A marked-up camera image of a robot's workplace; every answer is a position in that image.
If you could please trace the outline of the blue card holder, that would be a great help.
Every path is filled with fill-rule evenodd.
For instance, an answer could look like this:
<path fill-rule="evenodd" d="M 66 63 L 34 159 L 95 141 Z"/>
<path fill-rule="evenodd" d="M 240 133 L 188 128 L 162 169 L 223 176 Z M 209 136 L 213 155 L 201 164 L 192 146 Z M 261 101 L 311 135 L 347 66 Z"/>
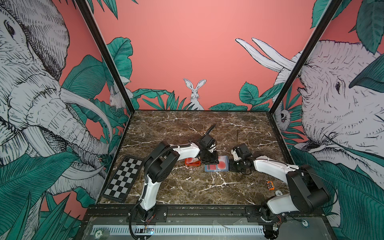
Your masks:
<path fill-rule="evenodd" d="M 229 171 L 229 158 L 228 156 L 219 156 L 219 163 L 212 165 L 205 165 L 205 172 L 228 172 Z"/>

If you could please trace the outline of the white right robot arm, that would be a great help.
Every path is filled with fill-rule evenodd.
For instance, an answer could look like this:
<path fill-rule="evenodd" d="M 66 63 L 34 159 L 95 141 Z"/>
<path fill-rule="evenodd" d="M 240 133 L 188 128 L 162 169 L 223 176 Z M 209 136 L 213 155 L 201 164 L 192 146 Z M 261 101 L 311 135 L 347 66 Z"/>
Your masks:
<path fill-rule="evenodd" d="M 232 155 L 232 170 L 265 173 L 288 185 L 288 194 L 267 200 L 264 209 L 268 215 L 288 212 L 309 214 L 331 200 L 322 178 L 309 165 L 289 165 L 266 156 L 255 158 L 249 154 L 240 157 L 236 152 L 232 152 Z"/>

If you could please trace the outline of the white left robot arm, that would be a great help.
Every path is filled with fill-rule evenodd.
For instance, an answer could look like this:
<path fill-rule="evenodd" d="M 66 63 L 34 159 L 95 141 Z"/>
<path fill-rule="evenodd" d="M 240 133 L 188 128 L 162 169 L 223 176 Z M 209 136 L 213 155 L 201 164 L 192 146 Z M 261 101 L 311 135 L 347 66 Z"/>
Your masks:
<path fill-rule="evenodd" d="M 160 142 L 145 161 L 145 184 L 139 199 L 140 210 L 147 213 L 155 207 L 161 182 L 169 176 L 177 161 L 187 158 L 216 162 L 218 160 L 216 140 L 198 140 L 184 145 Z"/>

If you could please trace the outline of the orange toy car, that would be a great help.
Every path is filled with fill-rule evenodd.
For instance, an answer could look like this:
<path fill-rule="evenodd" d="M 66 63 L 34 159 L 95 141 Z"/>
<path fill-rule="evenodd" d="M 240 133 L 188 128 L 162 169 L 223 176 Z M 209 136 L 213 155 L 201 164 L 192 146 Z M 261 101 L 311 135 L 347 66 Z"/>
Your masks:
<path fill-rule="evenodd" d="M 267 181 L 267 188 L 268 188 L 269 191 L 274 191 L 275 190 L 275 186 L 274 186 L 273 181 Z"/>

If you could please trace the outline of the white round token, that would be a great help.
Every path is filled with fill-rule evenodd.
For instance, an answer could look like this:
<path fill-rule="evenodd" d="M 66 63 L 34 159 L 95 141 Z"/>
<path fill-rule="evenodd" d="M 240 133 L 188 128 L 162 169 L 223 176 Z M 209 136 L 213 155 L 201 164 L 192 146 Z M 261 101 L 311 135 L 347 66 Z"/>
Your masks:
<path fill-rule="evenodd" d="M 276 195 L 277 197 L 279 197 L 279 196 L 282 196 L 283 193 L 282 193 L 281 191 L 275 191 L 275 195 Z"/>

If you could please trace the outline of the black white checkerboard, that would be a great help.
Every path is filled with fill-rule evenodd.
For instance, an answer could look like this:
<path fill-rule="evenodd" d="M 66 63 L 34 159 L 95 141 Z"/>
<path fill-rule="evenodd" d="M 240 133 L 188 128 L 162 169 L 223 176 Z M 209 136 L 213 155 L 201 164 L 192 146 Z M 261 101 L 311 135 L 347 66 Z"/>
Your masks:
<path fill-rule="evenodd" d="M 143 160 L 126 156 L 117 171 L 105 188 L 102 196 L 104 198 L 123 203 L 130 193 L 140 170 L 143 167 Z"/>

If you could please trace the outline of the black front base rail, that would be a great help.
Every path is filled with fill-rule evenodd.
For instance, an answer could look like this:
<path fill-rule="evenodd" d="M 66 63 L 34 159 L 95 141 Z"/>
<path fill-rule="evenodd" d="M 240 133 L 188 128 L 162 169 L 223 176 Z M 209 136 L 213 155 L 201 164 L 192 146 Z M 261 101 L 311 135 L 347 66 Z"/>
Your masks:
<path fill-rule="evenodd" d="M 117 218 L 124 223 L 129 221 L 129 214 L 134 205 L 130 204 L 101 204 L 91 206 L 84 217 L 85 221 L 95 218 Z M 171 218 L 246 218 L 250 223 L 271 224 L 282 223 L 287 213 L 267 215 L 261 205 L 166 205 L 157 204 L 147 217 L 142 217 L 140 211 L 135 210 L 133 223 L 144 223 L 145 219 L 151 223 L 165 223 Z"/>

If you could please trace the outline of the black right corner frame post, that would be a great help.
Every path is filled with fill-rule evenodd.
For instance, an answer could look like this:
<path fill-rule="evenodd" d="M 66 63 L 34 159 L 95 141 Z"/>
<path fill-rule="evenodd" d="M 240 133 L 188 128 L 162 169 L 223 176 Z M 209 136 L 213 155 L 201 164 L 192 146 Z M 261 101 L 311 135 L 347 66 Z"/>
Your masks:
<path fill-rule="evenodd" d="M 302 54 L 300 55 L 297 63 L 295 64 L 293 70 L 291 71 L 288 79 L 286 80 L 285 84 L 283 85 L 276 101 L 274 102 L 273 106 L 269 110 L 269 115 L 272 115 L 276 112 L 276 110 L 279 107 L 279 104 L 283 101 L 284 96 L 288 92 L 289 88 L 293 84 L 294 80 L 297 78 L 300 70 L 304 66 L 306 60 L 311 55 L 312 51 L 314 50 L 316 44 L 318 43 L 320 37 L 323 35 L 324 31 L 326 30 L 327 26 L 331 22 L 333 16 L 335 15 L 336 11 L 338 10 L 339 6 L 342 4 L 342 0 L 332 0 L 328 3 L 325 11 L 323 12 L 317 26 L 315 27 L 308 43 L 306 44 Z"/>

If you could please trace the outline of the black corner frame post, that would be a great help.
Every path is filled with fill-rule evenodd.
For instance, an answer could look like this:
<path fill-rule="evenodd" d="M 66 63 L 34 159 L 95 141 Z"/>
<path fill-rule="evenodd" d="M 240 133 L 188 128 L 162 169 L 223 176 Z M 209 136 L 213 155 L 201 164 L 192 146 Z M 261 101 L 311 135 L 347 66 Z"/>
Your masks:
<path fill-rule="evenodd" d="M 276 112 L 276 110 L 279 107 L 279 104 L 283 101 L 284 96 L 288 92 L 289 88 L 293 84 L 294 80 L 297 78 L 300 70 L 304 66 L 306 60 L 311 55 L 312 51 L 314 50 L 316 44 L 318 43 L 320 37 L 323 35 L 324 31 L 326 30 L 327 26 L 331 22 L 333 16 L 335 15 L 336 11 L 338 10 L 339 6 L 342 4 L 342 0 L 332 0 L 328 3 L 325 11 L 323 12 L 317 26 L 315 27 L 308 43 L 306 44 L 302 54 L 300 55 L 297 63 L 295 64 L 293 70 L 291 71 L 288 79 L 286 80 L 285 84 L 283 85 L 276 101 L 274 102 L 273 106 L 269 110 L 269 115 L 272 115 Z"/>
<path fill-rule="evenodd" d="M 133 107 L 133 104 L 126 92 L 126 88 L 123 85 L 123 82 L 120 78 L 119 72 L 117 70 L 117 67 L 112 59 L 112 56 L 109 52 L 109 49 L 104 41 L 104 38 L 100 32 L 99 27 L 97 26 L 97 23 L 95 21 L 95 18 L 91 12 L 90 6 L 87 1 L 83 0 L 76 0 L 76 4 L 93 36 L 94 41 L 96 42 L 99 51 L 101 52 L 101 55 L 103 57 L 103 60 L 105 61 L 108 70 L 110 71 L 115 83 L 117 84 L 118 89 L 120 90 L 120 93 L 122 94 L 122 97 L 128 107 L 128 110 L 130 114 L 135 113 L 135 109 Z"/>

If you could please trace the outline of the black left corner frame post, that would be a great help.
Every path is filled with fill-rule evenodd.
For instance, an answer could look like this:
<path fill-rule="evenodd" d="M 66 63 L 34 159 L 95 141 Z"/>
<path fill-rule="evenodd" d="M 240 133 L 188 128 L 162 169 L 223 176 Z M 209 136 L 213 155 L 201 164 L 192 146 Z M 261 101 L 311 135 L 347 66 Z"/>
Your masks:
<path fill-rule="evenodd" d="M 101 55 L 103 57 L 103 60 L 105 61 L 108 70 L 110 71 L 115 83 L 117 84 L 118 89 L 120 90 L 120 93 L 122 94 L 122 97 L 128 107 L 128 110 L 130 114 L 135 113 L 135 109 L 133 107 L 133 104 L 126 92 L 126 88 L 123 85 L 123 82 L 120 78 L 119 72 L 117 70 L 117 67 L 112 59 L 112 56 L 109 52 L 109 49 L 104 41 L 104 38 L 100 32 L 99 27 L 97 26 L 97 23 L 95 21 L 95 18 L 91 12 L 90 6 L 87 1 L 83 0 L 76 0 L 76 4 L 93 36 L 94 41 L 96 42 L 99 51 L 101 52 Z"/>

